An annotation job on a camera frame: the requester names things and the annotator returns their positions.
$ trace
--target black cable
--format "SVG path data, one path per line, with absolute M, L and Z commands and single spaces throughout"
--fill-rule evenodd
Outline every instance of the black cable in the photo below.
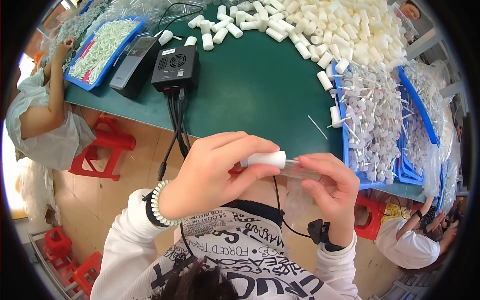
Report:
M 278 186 L 277 186 L 277 184 L 276 184 L 275 175 L 273 176 L 273 182 L 275 183 L 276 204 L 278 205 L 278 217 L 282 219 L 283 224 L 285 224 L 285 226 L 287 226 L 287 228 L 290 229 L 293 233 L 296 233 L 296 234 L 298 234 L 298 235 L 301 235 L 301 236 L 303 236 L 303 237 L 306 237 L 306 238 L 309 238 L 309 239 L 310 239 L 310 236 L 309 236 L 309 235 L 296 232 L 295 230 L 292 229 L 292 227 L 290 227 L 290 226 L 285 222 L 285 219 L 282 217 L 282 210 L 280 209 L 280 197 L 278 196 Z

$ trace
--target black cuff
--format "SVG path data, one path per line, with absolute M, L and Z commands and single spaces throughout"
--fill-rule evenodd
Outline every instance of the black cuff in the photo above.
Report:
M 160 223 L 160 221 L 158 221 L 156 219 L 156 217 L 153 215 L 153 210 L 152 210 L 152 199 L 153 199 L 153 191 L 151 191 L 147 196 L 145 196 L 142 200 L 145 201 L 145 212 L 147 214 L 147 218 L 148 220 L 155 226 L 158 226 L 158 227 L 168 227 L 167 225 L 163 224 L 163 223 Z

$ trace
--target white sleeve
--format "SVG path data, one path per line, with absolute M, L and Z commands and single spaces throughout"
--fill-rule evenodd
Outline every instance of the white sleeve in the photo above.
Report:
M 151 191 L 134 191 L 127 208 L 115 218 L 90 299 L 117 299 L 156 259 L 154 238 L 168 227 L 157 227 L 146 216 L 145 205 L 149 201 L 142 199 Z
M 357 286 L 352 283 L 356 271 L 353 266 L 356 244 L 357 235 L 353 231 L 352 242 L 340 251 L 329 252 L 325 249 L 324 243 L 320 243 L 317 247 L 318 260 L 314 271 L 315 276 L 345 299 L 360 299 Z

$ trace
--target white shirt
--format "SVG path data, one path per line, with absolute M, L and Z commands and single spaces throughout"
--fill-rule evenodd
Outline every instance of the white shirt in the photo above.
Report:
M 375 240 L 377 248 L 391 262 L 405 269 L 421 269 L 431 265 L 440 255 L 439 242 L 411 230 L 396 240 L 396 233 L 406 221 L 402 217 L 386 220 L 380 226 Z
M 154 238 L 167 228 L 148 220 L 142 198 L 149 192 L 133 192 L 128 208 L 115 218 L 90 299 L 150 299 L 153 288 L 166 284 L 176 254 L 185 254 L 186 262 L 191 259 L 183 240 L 157 258 Z M 237 208 L 220 207 L 192 216 L 184 223 L 184 233 L 193 254 L 207 256 L 209 267 L 219 265 L 240 299 L 360 300 L 352 283 L 355 233 L 352 243 L 341 251 L 328 252 L 324 244 L 318 245 L 314 274 L 283 255 L 278 225 Z

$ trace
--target white foam cylinder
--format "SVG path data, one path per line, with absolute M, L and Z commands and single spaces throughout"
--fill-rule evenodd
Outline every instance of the white foam cylinder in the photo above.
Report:
M 330 116 L 332 117 L 333 128 L 342 127 L 342 123 L 340 122 L 341 120 L 340 109 L 338 108 L 338 106 L 330 107 Z
M 212 39 L 212 34 L 207 33 L 202 35 L 202 42 L 204 44 L 204 50 L 205 51 L 210 51 L 213 49 L 213 39 Z
M 267 28 L 267 30 L 265 30 L 265 33 L 271 36 L 275 41 L 279 43 L 283 41 L 283 34 L 279 33 L 278 31 L 274 30 L 271 27 Z
M 335 77 L 333 76 L 333 66 L 331 63 L 325 68 L 325 73 L 327 74 L 328 80 L 333 81 Z
M 227 15 L 224 14 L 224 13 L 218 14 L 218 15 L 216 16 L 216 19 L 219 20 L 219 21 L 228 20 L 229 23 L 233 23 L 233 18 L 227 16 Z
M 330 48 L 330 52 L 333 54 L 336 60 L 342 59 L 342 55 L 340 54 L 340 49 L 338 49 L 337 44 L 330 44 L 328 47 Z
M 303 57 L 304 60 L 307 60 L 312 57 L 310 51 L 308 51 L 307 47 L 303 43 L 295 44 L 295 48 L 297 48 L 300 55 Z
M 310 57 L 311 61 L 317 62 L 317 61 L 320 60 L 320 56 L 318 56 L 317 52 L 315 51 L 315 46 L 314 45 L 308 46 L 308 51 L 312 55 L 312 57 Z
M 240 26 L 240 23 L 245 22 L 245 14 L 246 14 L 246 12 L 244 12 L 244 11 L 237 12 L 237 18 L 235 19 L 235 24 L 237 26 Z
M 227 7 L 225 5 L 220 5 L 216 11 L 216 15 L 219 15 L 221 13 L 227 15 Z
M 200 30 L 202 31 L 202 35 L 206 35 L 207 33 L 210 33 L 210 21 L 209 20 L 200 21 Z
M 325 73 L 325 71 L 318 72 L 317 73 L 317 78 L 320 81 L 320 83 L 322 84 L 322 86 L 324 87 L 325 91 L 329 91 L 333 88 L 333 85 L 330 82 L 330 80 L 328 80 L 328 77 L 327 77 L 327 74 Z
M 190 27 L 191 29 L 194 29 L 197 26 L 197 23 L 203 20 L 205 20 L 205 17 L 199 14 L 198 16 L 193 18 L 190 22 L 188 22 L 188 27 Z
M 268 13 L 269 15 L 274 15 L 274 14 L 276 14 L 276 13 L 279 13 L 278 10 L 276 10 L 276 9 L 273 8 L 273 7 L 271 7 L 270 5 L 265 5 L 264 8 L 265 8 L 265 10 L 267 11 L 267 13 Z
M 331 30 L 325 30 L 324 32 L 324 44 L 332 43 L 333 32 Z
M 213 37 L 213 42 L 215 44 L 221 44 L 223 42 L 223 39 L 225 38 L 225 36 L 227 35 L 228 33 L 228 30 L 226 28 L 220 28 L 215 36 Z
M 301 43 L 299 36 L 295 32 L 289 33 L 288 37 L 290 38 L 290 40 L 294 45 L 296 45 L 297 43 Z
M 291 25 L 291 24 L 288 24 L 287 22 L 285 22 L 284 20 L 278 20 L 277 23 L 284 27 L 285 28 L 285 31 L 287 31 L 288 33 L 292 33 L 294 30 L 295 30 L 295 26 Z
M 253 22 L 243 22 L 240 23 L 240 29 L 242 31 L 244 30 L 252 30 L 252 29 L 258 29 L 258 22 L 253 21 Z
M 235 37 L 239 38 L 243 35 L 243 31 L 241 31 L 235 24 L 230 23 L 227 25 L 226 29 Z
M 333 55 L 330 54 L 330 52 L 324 52 L 324 54 L 318 61 L 317 65 L 325 69 L 328 66 L 328 64 L 332 61 L 332 59 L 333 59 Z
M 194 36 L 189 36 L 185 41 L 184 46 L 191 46 L 191 45 L 195 45 L 196 43 L 197 43 L 197 38 Z
M 325 52 L 327 52 L 327 50 L 328 50 L 327 44 L 321 44 L 320 46 L 317 46 L 315 48 L 315 52 L 317 52 L 319 56 L 323 55 Z
M 297 34 L 297 35 L 298 35 L 298 37 L 299 37 L 299 39 L 300 39 L 300 42 L 302 42 L 302 44 L 303 44 L 305 47 L 310 46 L 310 42 L 307 40 L 307 38 L 306 38 L 303 34 L 299 33 L 299 34 Z
M 268 21 L 268 27 L 272 28 L 273 30 L 277 31 L 281 35 L 283 35 L 286 31 L 285 27 L 280 25 L 279 23 L 275 22 L 274 20 Z
M 348 60 L 346 58 L 342 58 L 338 64 L 336 64 L 335 66 L 335 71 L 338 72 L 338 74 L 343 74 L 343 72 L 345 72 L 345 70 L 347 69 L 348 67 Z
M 287 155 L 285 151 L 277 151 L 273 153 L 255 153 L 246 159 L 243 159 L 240 164 L 242 167 L 248 167 L 255 164 L 264 164 L 277 167 L 279 169 L 285 168 L 285 160 Z
M 310 23 L 308 23 L 307 27 L 305 28 L 304 32 L 305 34 L 311 36 L 315 32 L 315 29 L 317 29 L 317 22 L 310 21 Z
M 321 36 L 311 36 L 310 41 L 312 44 L 318 45 L 321 44 L 324 39 Z
M 267 30 L 267 26 L 268 26 L 268 13 L 265 9 L 262 9 L 259 13 L 258 13 L 259 17 L 260 17 L 260 21 L 258 22 L 258 31 L 260 32 L 265 32 Z
M 232 18 L 236 18 L 238 11 L 239 11 L 239 9 L 238 9 L 238 7 L 236 7 L 235 5 L 230 6 L 230 14 L 229 14 L 229 16 L 232 17 Z
M 220 28 L 225 28 L 228 24 L 230 24 L 229 20 L 223 20 L 213 25 L 210 29 L 216 33 Z
M 288 12 L 288 13 L 294 13 L 297 8 L 300 7 L 300 4 L 296 1 L 292 1 L 292 3 L 290 3 L 286 8 L 285 10 Z

